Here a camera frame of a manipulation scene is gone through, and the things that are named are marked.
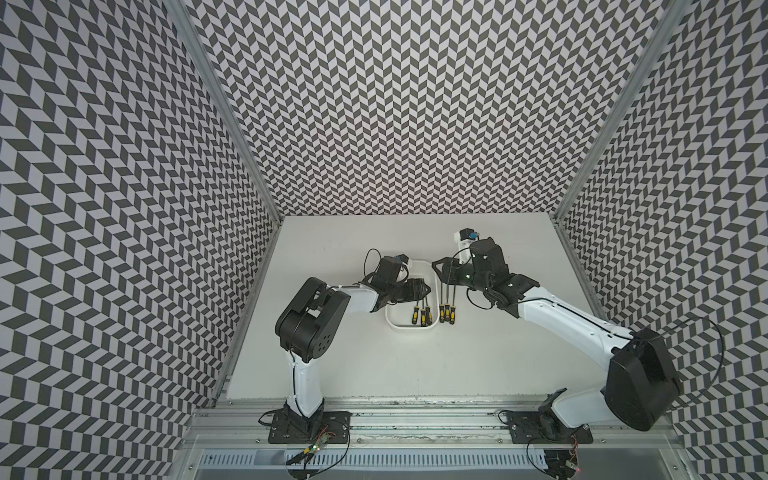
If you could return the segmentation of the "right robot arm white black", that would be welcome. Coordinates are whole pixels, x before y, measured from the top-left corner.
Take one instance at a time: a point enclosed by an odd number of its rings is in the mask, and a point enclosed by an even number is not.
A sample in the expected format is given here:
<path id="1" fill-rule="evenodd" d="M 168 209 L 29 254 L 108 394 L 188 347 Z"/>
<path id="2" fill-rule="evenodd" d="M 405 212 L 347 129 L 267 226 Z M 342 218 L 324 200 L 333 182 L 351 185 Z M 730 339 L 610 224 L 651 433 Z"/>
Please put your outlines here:
<path id="1" fill-rule="evenodd" d="M 490 305 L 568 342 L 603 371 L 598 384 L 547 396 L 538 423 L 548 439 L 585 425 L 618 420 L 650 430 L 683 388 L 664 337 L 652 329 L 632 331 L 558 298 L 507 265 L 492 239 L 462 239 L 451 257 L 432 264 L 441 282 L 483 294 Z"/>

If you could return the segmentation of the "corner aluminium post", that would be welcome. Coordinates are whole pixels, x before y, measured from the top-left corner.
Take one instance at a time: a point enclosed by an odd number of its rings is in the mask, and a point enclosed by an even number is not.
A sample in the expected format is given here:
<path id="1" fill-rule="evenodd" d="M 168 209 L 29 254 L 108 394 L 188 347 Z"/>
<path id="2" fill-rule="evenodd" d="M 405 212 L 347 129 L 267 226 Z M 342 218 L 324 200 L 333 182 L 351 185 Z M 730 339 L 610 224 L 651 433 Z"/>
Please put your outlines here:
<path id="1" fill-rule="evenodd" d="M 584 161 L 555 210 L 552 217 L 555 225 L 562 223 L 581 194 L 588 179 L 607 150 L 613 136 L 621 126 L 624 117 L 629 112 L 643 85 L 651 76 L 661 54 L 691 5 L 692 1 L 674 0 L 669 2 L 648 44 L 639 55 L 638 62 L 628 77 L 625 86 L 621 89 L 614 106 L 607 115 L 605 123 L 598 132 L 593 145 L 588 150 Z"/>
<path id="2" fill-rule="evenodd" d="M 201 37 L 198 35 L 193 25 L 186 2 L 167 0 L 164 1 L 163 4 L 165 5 L 170 19 L 174 23 L 178 36 L 186 48 L 192 63 L 195 65 L 213 106 L 221 117 L 224 127 L 228 131 L 231 140 L 249 173 L 254 188 L 261 196 L 265 208 L 272 220 L 281 224 L 282 216 L 272 198 L 268 185 L 262 176 L 257 159 L 248 144 L 243 129 L 235 115 L 235 111 L 229 102 L 224 86 L 216 75 L 215 69 L 205 51 L 203 42 L 201 41 Z"/>

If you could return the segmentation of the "right corner aluminium post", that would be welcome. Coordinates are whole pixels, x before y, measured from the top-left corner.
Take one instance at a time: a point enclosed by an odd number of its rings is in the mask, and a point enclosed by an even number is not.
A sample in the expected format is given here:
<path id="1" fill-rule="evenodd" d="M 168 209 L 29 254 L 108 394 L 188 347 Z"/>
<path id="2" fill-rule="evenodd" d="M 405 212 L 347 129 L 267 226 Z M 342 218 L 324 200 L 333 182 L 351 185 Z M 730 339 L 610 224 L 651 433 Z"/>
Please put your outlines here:
<path id="1" fill-rule="evenodd" d="M 562 223 L 581 194 L 588 179 L 607 150 L 613 136 L 621 126 L 624 117 L 629 112 L 643 85 L 651 76 L 661 54 L 691 5 L 692 1 L 674 0 L 669 2 L 648 44 L 639 55 L 638 62 L 628 77 L 625 86 L 621 89 L 614 106 L 607 115 L 605 123 L 598 132 L 593 145 L 588 150 L 584 161 L 555 210 L 552 217 L 555 225 Z"/>

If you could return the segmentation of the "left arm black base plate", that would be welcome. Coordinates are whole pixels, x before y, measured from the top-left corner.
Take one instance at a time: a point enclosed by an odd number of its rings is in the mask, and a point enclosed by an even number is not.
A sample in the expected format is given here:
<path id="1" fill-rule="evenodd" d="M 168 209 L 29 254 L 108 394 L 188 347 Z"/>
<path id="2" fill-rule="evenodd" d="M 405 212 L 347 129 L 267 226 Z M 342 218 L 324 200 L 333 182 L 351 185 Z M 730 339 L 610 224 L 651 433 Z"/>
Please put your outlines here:
<path id="1" fill-rule="evenodd" d="M 278 411 L 272 419 L 268 442 L 270 444 L 309 445 L 321 435 L 327 435 L 327 444 L 346 444 L 350 438 L 349 411 L 320 411 L 309 419 L 290 408 Z"/>

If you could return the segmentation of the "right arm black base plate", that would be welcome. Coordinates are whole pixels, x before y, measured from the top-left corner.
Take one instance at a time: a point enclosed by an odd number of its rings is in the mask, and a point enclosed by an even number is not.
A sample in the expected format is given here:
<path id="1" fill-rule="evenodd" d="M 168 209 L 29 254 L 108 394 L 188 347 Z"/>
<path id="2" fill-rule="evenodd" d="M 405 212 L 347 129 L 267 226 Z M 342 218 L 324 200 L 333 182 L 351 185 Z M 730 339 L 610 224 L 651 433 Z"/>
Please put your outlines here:
<path id="1" fill-rule="evenodd" d="M 502 413 L 514 444 L 592 444 L 594 437 L 587 426 L 569 428 L 550 413 L 510 411 Z"/>

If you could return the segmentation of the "white plastic storage box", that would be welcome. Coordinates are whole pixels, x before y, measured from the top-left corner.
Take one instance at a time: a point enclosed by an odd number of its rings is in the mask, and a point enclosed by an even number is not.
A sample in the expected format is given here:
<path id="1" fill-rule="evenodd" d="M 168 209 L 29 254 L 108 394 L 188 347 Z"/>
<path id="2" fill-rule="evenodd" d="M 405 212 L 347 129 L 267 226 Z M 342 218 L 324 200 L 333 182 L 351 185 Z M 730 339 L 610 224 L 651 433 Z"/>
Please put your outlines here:
<path id="1" fill-rule="evenodd" d="M 398 303 L 387 305 L 384 308 L 385 320 L 390 328 L 401 333 L 427 333 L 433 329 L 439 318 L 439 300 L 438 300 L 438 280 L 434 274 L 431 263 L 426 260 L 410 260 L 409 278 L 423 278 L 425 283 L 431 287 L 429 294 L 430 307 L 432 312 L 433 324 L 431 326 L 421 327 L 420 322 L 414 326 L 411 324 L 411 317 L 415 302 Z"/>

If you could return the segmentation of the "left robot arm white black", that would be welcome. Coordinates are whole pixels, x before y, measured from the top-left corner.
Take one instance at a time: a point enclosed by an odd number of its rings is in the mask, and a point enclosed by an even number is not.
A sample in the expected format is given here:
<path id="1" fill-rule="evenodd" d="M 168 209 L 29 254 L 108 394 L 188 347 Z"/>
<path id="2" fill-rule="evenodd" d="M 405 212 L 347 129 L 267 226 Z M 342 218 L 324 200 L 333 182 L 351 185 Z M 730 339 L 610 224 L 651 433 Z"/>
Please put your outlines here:
<path id="1" fill-rule="evenodd" d="M 279 316 L 275 334 L 285 351 L 291 369 L 291 393 L 283 416 L 289 425 L 304 434 L 321 428 L 324 397 L 317 360 L 330 348 L 347 313 L 377 313 L 389 305 L 416 304 L 416 320 L 429 322 L 426 300 L 431 287 L 410 274 L 409 258 L 382 256 L 377 267 L 365 272 L 360 281 L 333 286 L 308 278 Z"/>

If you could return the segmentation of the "aluminium front rail frame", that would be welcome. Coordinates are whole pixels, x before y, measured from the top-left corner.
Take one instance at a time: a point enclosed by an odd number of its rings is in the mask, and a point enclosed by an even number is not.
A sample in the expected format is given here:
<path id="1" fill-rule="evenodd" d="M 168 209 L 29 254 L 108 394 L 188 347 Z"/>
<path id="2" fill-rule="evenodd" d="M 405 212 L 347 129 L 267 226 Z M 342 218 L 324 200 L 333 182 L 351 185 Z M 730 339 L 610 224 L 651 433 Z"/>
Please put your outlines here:
<path id="1" fill-rule="evenodd" d="M 693 479 L 667 420 L 638 432 L 588 424 L 549 440 L 535 396 L 331 398 L 317 434 L 301 438 L 275 399 L 195 413 L 172 479 Z"/>

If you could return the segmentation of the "left corner aluminium post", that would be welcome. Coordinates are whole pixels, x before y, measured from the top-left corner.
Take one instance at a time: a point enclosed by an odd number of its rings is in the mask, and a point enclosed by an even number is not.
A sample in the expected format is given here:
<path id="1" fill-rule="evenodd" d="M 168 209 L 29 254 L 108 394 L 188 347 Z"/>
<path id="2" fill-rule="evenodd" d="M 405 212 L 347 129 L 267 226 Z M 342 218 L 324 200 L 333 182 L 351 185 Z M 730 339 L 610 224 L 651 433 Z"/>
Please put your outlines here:
<path id="1" fill-rule="evenodd" d="M 193 25 L 186 2 L 167 0 L 164 1 L 163 4 L 165 5 L 170 19 L 174 23 L 178 36 L 186 48 L 192 63 L 195 65 L 213 106 L 221 117 L 224 127 L 228 131 L 231 140 L 249 173 L 254 188 L 261 196 L 265 208 L 272 220 L 281 224 L 282 216 L 272 198 L 268 185 L 262 176 L 257 159 L 248 144 L 243 129 L 235 115 L 235 111 L 229 102 L 224 86 L 216 75 L 215 69 L 205 51 L 203 42 L 201 41 L 201 37 L 198 35 Z"/>

